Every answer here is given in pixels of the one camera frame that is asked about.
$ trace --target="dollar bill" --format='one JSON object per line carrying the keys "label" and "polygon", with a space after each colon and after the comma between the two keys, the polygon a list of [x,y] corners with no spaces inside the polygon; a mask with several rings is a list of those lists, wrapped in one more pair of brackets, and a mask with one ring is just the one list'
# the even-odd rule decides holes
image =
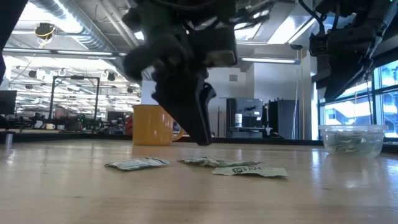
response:
{"label": "dollar bill", "polygon": [[210,167],[234,167],[234,166],[254,166],[261,164],[262,162],[255,161],[238,161],[238,162],[228,162],[219,159],[211,159],[207,157],[201,158],[191,158],[191,159],[182,159],[179,162],[183,162],[186,164],[198,165],[198,166],[210,166]]}
{"label": "dollar bill", "polygon": [[268,168],[268,167],[254,167],[254,166],[239,166],[239,167],[219,167],[213,171],[213,174],[221,175],[238,175],[238,174],[258,174],[263,177],[287,177],[287,172],[284,168]]}
{"label": "dollar bill", "polygon": [[169,164],[170,162],[164,159],[147,157],[132,158],[121,162],[110,162],[109,164],[105,164],[105,167],[113,167],[123,171],[133,171],[148,167],[165,166]]}

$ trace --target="ductwork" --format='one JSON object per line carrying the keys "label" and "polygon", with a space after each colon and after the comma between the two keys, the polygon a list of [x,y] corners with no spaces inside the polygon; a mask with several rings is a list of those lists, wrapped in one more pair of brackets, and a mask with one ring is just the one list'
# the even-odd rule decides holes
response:
{"label": "ductwork", "polygon": [[88,50],[114,52],[116,48],[95,26],[93,21],[73,0],[30,0],[39,9],[57,18],[57,25],[65,32],[77,32],[83,37],[74,39]]}

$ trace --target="wooden table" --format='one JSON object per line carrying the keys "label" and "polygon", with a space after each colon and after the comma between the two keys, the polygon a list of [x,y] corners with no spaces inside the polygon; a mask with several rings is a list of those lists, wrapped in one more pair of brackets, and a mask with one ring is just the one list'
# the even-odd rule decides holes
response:
{"label": "wooden table", "polygon": [[[131,156],[172,161],[135,172],[104,164]],[[264,161],[287,179],[212,175],[175,162],[208,156]],[[398,223],[398,157],[361,161],[322,148],[214,144],[133,147],[130,141],[14,144],[0,150],[0,222]]]}

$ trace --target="plastic container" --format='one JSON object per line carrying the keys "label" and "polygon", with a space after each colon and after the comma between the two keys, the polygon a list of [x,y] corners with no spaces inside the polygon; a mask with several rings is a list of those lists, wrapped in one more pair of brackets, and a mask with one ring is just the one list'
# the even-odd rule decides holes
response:
{"label": "plastic container", "polygon": [[383,147],[384,130],[381,125],[321,125],[323,145],[330,154],[376,157]]}

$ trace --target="mug handle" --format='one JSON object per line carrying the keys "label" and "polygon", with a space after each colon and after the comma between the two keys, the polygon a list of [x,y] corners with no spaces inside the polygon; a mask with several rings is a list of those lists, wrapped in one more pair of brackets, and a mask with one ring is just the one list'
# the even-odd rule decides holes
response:
{"label": "mug handle", "polygon": [[181,126],[180,126],[179,134],[176,135],[176,136],[173,135],[172,141],[178,141],[180,138],[182,138],[182,136],[184,135],[184,132],[185,132],[184,129],[182,129]]}

